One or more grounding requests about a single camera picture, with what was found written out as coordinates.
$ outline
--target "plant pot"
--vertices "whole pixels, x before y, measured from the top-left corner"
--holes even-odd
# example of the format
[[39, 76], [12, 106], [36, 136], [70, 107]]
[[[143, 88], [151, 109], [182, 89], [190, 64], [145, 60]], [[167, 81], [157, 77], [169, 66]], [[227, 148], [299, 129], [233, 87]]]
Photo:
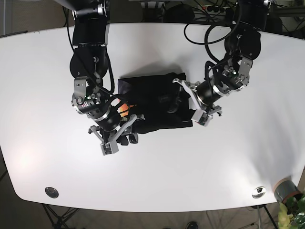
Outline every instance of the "plant pot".
[[297, 200], [301, 199], [302, 192], [297, 186], [289, 179], [285, 178], [280, 180], [273, 188], [274, 197], [278, 202], [286, 204], [289, 197], [295, 197]]

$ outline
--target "potted plant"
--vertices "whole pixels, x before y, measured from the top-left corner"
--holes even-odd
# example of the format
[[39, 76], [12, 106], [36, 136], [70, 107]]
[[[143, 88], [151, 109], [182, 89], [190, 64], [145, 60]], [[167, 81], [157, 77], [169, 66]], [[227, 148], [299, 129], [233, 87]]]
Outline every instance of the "potted plant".
[[279, 229], [305, 229], [305, 195], [300, 200], [289, 197], [286, 205], [280, 203]]
[[274, 187], [274, 196], [280, 204], [279, 229], [305, 229], [305, 195], [289, 179]]

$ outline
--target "screw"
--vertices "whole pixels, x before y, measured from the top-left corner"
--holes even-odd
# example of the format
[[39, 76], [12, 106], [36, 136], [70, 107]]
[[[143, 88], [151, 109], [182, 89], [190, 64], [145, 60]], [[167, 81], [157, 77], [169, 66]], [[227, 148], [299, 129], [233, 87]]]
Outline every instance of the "screw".
[[81, 105], [82, 104], [82, 98], [78, 97], [76, 102], [77, 102], [78, 105]]

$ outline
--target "green leaves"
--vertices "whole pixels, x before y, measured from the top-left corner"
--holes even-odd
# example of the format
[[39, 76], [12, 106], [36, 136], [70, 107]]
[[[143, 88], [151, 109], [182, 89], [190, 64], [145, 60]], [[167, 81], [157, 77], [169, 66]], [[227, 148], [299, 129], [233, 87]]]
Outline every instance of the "green leaves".
[[297, 224], [305, 223], [305, 213], [301, 212], [301, 213], [297, 214], [297, 216], [295, 217], [295, 222]]
[[293, 208], [296, 205], [297, 201], [295, 197], [289, 197], [287, 199], [286, 205], [288, 208]]
[[305, 194], [299, 201], [290, 197], [286, 205], [280, 203], [278, 220], [279, 229], [305, 229]]
[[303, 195], [303, 197], [298, 201], [297, 203], [299, 210], [302, 212], [305, 212], [305, 197]]
[[290, 218], [287, 213], [280, 211], [278, 213], [278, 222], [282, 227], [288, 227], [290, 225]]
[[279, 211], [279, 213], [281, 213], [281, 212], [285, 213], [285, 214], [287, 214], [287, 212], [288, 212], [287, 207], [283, 203], [280, 203], [280, 211]]

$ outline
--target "shoe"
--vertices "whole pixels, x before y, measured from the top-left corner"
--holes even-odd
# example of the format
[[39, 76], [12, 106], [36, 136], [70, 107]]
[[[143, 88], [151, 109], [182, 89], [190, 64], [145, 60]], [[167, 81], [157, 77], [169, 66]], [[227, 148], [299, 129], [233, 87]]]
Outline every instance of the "shoe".
[[198, 224], [196, 222], [189, 222], [186, 225], [185, 229], [199, 229]]

